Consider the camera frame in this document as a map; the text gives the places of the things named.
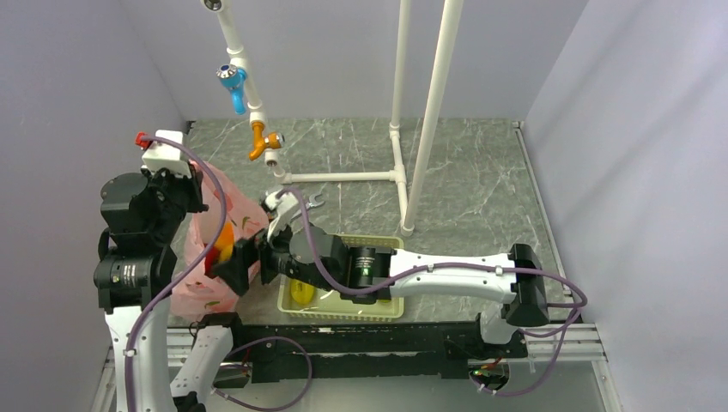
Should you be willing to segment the pink plastic bag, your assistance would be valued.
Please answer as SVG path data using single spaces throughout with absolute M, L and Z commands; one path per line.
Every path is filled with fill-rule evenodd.
M 191 263 L 211 243 L 203 261 L 172 291 L 171 314 L 190 321 L 210 313 L 233 312 L 239 296 L 219 277 L 212 266 L 232 257 L 234 242 L 249 239 L 268 227 L 268 216 L 243 195 L 222 171 L 209 167 L 221 183 L 218 191 L 208 176 L 203 177 L 203 202 L 209 210 L 191 216 L 184 242 L 184 260 Z

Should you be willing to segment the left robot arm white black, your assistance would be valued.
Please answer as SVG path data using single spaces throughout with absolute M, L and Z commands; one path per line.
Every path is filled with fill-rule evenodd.
M 190 213 L 208 210 L 203 174 L 167 169 L 124 173 L 101 189 L 106 223 L 94 270 L 112 339 L 117 411 L 204 411 L 203 372 L 169 381 L 167 320 L 177 257 L 171 243 Z

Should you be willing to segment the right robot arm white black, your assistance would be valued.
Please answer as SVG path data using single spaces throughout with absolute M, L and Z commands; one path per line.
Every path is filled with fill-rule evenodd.
M 493 356 L 518 328 L 549 323 L 543 272 L 528 245 L 486 257 L 435 256 L 368 243 L 355 245 L 340 235 L 309 226 L 270 235 L 263 230 L 221 252 L 210 272 L 238 296 L 250 288 L 248 271 L 259 266 L 268 283 L 286 276 L 354 305 L 374 306 L 414 295 L 481 298 L 495 303 L 479 316 L 473 333 L 476 351 Z

